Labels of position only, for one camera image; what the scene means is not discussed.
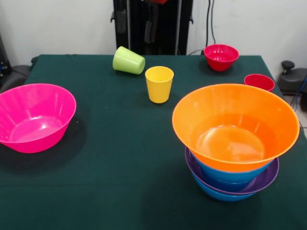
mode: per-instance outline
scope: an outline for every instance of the yellow cup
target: yellow cup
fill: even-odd
[[[149,99],[154,103],[164,103],[171,92],[174,72],[164,66],[155,66],[145,72]]]

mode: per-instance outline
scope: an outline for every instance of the green tablecloth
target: green tablecloth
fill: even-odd
[[[172,129],[180,98],[210,84],[242,83],[250,73],[269,75],[262,58],[242,56],[224,73],[210,70],[202,56],[147,56],[146,62],[146,68],[164,65],[175,73],[165,104],[149,101],[144,73],[115,72],[112,56],[39,57],[27,83],[67,88],[77,112],[50,150],[26,155],[0,146],[0,228],[306,230],[303,133],[281,157],[269,188],[225,203],[198,188]]]

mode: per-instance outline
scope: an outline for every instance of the pink bowl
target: pink bowl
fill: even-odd
[[[0,143],[22,153],[47,150],[63,137],[76,111],[66,89],[29,84],[0,94]]]
[[[215,71],[225,71],[239,58],[239,52],[228,45],[207,46],[204,53],[209,66]]]

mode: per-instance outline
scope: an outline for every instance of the white wall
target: white wall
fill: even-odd
[[[10,62],[39,54],[114,54],[112,0],[0,0],[0,33]]]
[[[188,52],[205,47],[207,6],[194,0]],[[262,55],[275,77],[285,59],[307,68],[307,0],[215,0],[213,23],[217,43]]]
[[[207,2],[194,0],[188,52],[205,46]],[[218,43],[262,55],[274,76],[285,59],[307,67],[307,0],[215,2]],[[112,0],[0,0],[0,33],[13,65],[42,53],[113,54],[112,11]]]

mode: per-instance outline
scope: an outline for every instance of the bowl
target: bowl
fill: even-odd
[[[275,88],[275,82],[268,76],[262,74],[249,74],[244,78],[244,84],[255,86],[272,92]]]
[[[209,177],[217,181],[220,181],[220,183],[237,184],[237,186],[244,186],[245,184],[248,184],[249,182],[251,182],[253,179],[255,179],[256,176],[258,176],[260,173],[266,170],[267,167],[271,163],[269,162],[266,165],[258,169],[247,171],[247,172],[224,172],[224,171],[217,170],[217,169],[209,167],[208,165],[203,164],[197,158],[195,159],[198,165],[201,167],[201,171],[205,173],[206,175],[208,175]]]
[[[197,184],[199,185],[199,187],[209,196],[211,196],[214,199],[217,200],[221,200],[221,201],[227,201],[227,202],[235,202],[235,201],[239,201],[239,200],[244,200],[246,198],[251,197],[252,195],[254,195],[255,193],[252,194],[248,194],[248,195],[229,195],[229,194],[223,194],[220,192],[217,192],[213,189],[211,189],[210,187],[206,186],[205,184],[203,184],[196,176],[194,173],[192,173],[194,179],[196,180]]]
[[[0,143],[22,153],[47,150],[63,137],[76,111],[66,89],[28,84],[0,94]]]
[[[266,90],[218,84],[176,105],[173,128],[203,164],[225,172],[256,170],[287,152],[299,135],[293,109]]]
[[[215,71],[227,70],[240,56],[235,48],[222,44],[207,46],[204,54],[208,65]]]
[[[241,189],[233,191],[233,185],[231,184],[225,187],[224,184],[217,184],[216,182],[212,183],[212,180],[210,180],[206,174],[202,173],[200,166],[198,165],[196,159],[194,158],[191,152],[186,152],[185,156],[186,156],[187,165],[191,170],[191,172],[193,173],[194,177],[201,184],[222,194],[249,195],[260,192],[261,190],[267,188],[273,183],[279,171],[279,160],[278,158],[276,158],[269,165],[269,167],[260,175],[258,175],[254,180],[252,180],[250,183],[248,183]]]

